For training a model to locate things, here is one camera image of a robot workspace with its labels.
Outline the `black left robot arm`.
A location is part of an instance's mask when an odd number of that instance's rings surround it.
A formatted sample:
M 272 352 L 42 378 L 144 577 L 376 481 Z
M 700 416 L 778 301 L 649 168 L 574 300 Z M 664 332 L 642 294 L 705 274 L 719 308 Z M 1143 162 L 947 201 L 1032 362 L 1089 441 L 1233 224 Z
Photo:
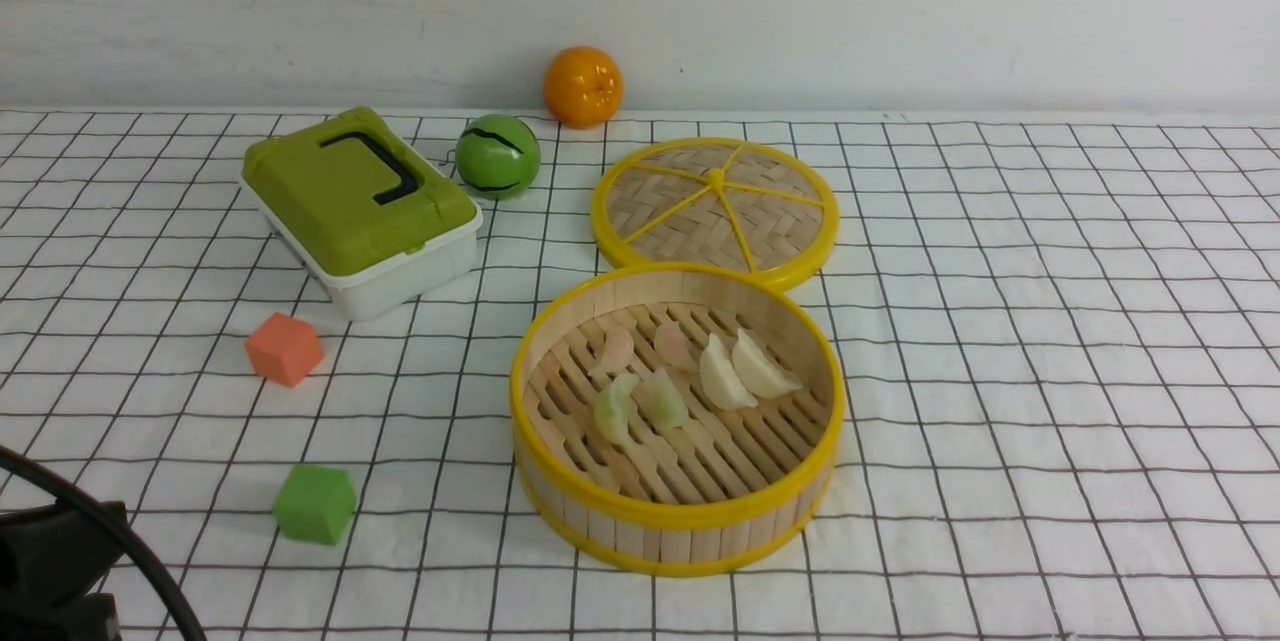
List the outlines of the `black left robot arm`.
M 4 513 L 1 638 L 119 640 L 115 599 L 95 589 L 123 555 L 65 503 Z

